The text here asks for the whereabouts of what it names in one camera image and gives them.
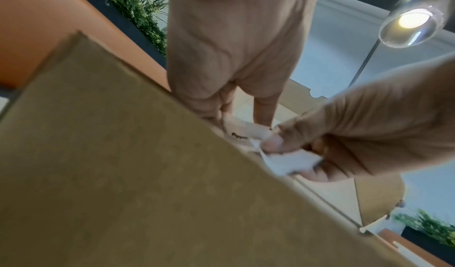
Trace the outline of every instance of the hand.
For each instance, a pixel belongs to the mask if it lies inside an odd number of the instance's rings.
[[[240,87],[270,126],[298,62],[316,0],[169,0],[168,81],[175,97],[219,124]]]
[[[416,170],[455,156],[455,55],[397,68],[281,124],[269,153],[323,156],[312,181]]]

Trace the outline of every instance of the brown cardboard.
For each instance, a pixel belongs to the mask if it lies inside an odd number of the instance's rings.
[[[407,264],[351,237],[81,34],[0,118],[1,266]]]

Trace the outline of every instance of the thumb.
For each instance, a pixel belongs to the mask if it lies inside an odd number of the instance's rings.
[[[261,149],[267,153],[292,152],[329,133],[335,121],[330,109],[330,105],[323,105],[278,125],[280,131],[262,141]]]

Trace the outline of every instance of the artificial plant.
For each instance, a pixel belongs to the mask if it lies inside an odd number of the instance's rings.
[[[422,209],[416,212],[416,216],[397,214],[393,218],[414,230],[425,233],[441,244],[455,248],[455,226],[430,216]]]
[[[167,15],[163,11],[167,7],[167,0],[109,0],[152,42],[158,51],[166,55],[166,30],[159,28],[158,15]]]

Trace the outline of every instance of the fingernail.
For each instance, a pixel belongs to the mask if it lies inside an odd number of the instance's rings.
[[[272,137],[261,142],[261,149],[267,152],[278,152],[283,145],[283,138],[275,134]]]

